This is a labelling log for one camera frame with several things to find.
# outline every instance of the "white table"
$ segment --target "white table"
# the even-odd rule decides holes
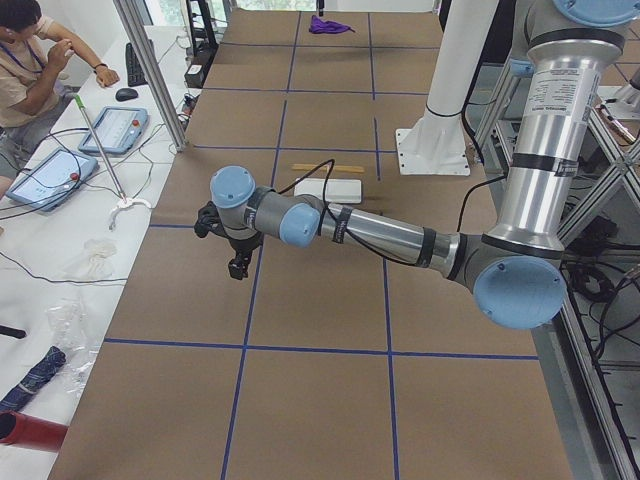
[[[156,58],[165,54],[160,63],[174,105],[178,108],[184,94],[189,92],[184,85],[186,70],[183,45],[188,43],[184,29],[180,27],[147,27],[154,41]],[[116,85],[100,88],[93,77],[80,90],[81,98],[91,118],[95,118],[103,106],[122,105],[144,107],[149,111],[149,124],[136,143],[149,138],[154,127],[163,123],[148,85],[136,87],[139,98],[125,103],[115,101],[118,88],[126,87],[124,50],[128,40],[118,38],[107,54],[105,63],[118,71],[121,80]],[[60,117],[53,131],[85,127],[82,116],[72,102]],[[58,138],[72,150],[77,150],[82,133],[62,134]],[[34,168],[59,145],[53,139],[43,142],[27,165]],[[142,150],[153,160],[151,179],[139,197],[155,206],[173,162],[175,149],[166,128],[162,127]],[[119,161],[114,157],[112,162]],[[151,163],[140,153],[131,155],[115,167],[125,192],[132,196],[147,181]],[[106,168],[99,161],[99,175],[89,180],[96,186],[114,188]],[[113,267],[110,278],[126,278],[131,270],[140,244],[149,224],[150,211],[144,206],[135,206],[117,216],[114,231],[108,229],[109,212],[115,207],[118,197],[104,189],[83,186],[69,200],[51,213],[28,213],[12,219],[1,220],[9,215],[26,212],[29,207],[15,207],[8,199],[0,201],[0,226],[5,229],[0,236],[0,252],[17,260],[33,274],[51,279],[65,279],[65,269],[71,261],[83,253],[84,244],[90,239],[109,239],[117,253],[108,258]],[[29,277],[23,270],[4,258],[0,258],[0,325],[12,326],[27,331],[22,340],[0,336],[0,398],[16,385],[28,370],[38,363],[52,345],[54,332],[49,326],[47,310],[61,305],[66,300],[76,301],[84,307],[83,323],[94,349],[104,338],[125,282],[106,286],[77,286],[69,283],[51,284]],[[79,393],[68,393],[69,379],[61,370],[23,410],[23,413],[69,424],[79,400]],[[55,461],[56,454],[0,445],[0,480],[46,479]]]

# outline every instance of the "gray pants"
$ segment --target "gray pants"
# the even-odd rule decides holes
[[[5,128],[0,138],[0,175],[15,178],[36,151],[73,99],[73,92],[60,96],[58,104],[20,127]]]

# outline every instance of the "lanyard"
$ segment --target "lanyard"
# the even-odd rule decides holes
[[[0,48],[2,48],[2,50],[4,50],[4,53],[6,53],[7,55],[9,55],[11,57],[11,60],[13,60],[19,67],[24,68],[27,72],[31,72],[31,73],[34,73],[34,74],[42,73],[42,70],[44,70],[44,63],[42,63],[42,60],[40,60],[38,55],[36,55],[36,52],[33,51],[33,48],[31,48],[31,45],[29,45],[29,42],[25,41],[24,44],[29,49],[29,53],[31,53],[31,57],[33,59],[35,59],[36,62],[38,62],[38,65],[40,65],[40,70],[35,70],[35,71],[34,70],[29,70],[27,67],[22,65],[22,62],[20,62],[20,60],[18,60],[16,58],[16,56],[13,54],[13,52],[11,52],[11,50],[9,50],[7,47],[5,47],[4,44],[1,43],[1,42],[0,42]]]

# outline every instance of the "black hair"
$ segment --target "black hair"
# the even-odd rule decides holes
[[[40,20],[42,11],[36,0],[0,0],[0,25],[20,32]]]

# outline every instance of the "green tip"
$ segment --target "green tip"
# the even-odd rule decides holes
[[[84,108],[84,103],[82,103],[82,99],[80,98],[80,95],[76,94],[75,98],[76,98],[76,104],[78,105],[78,108]]]

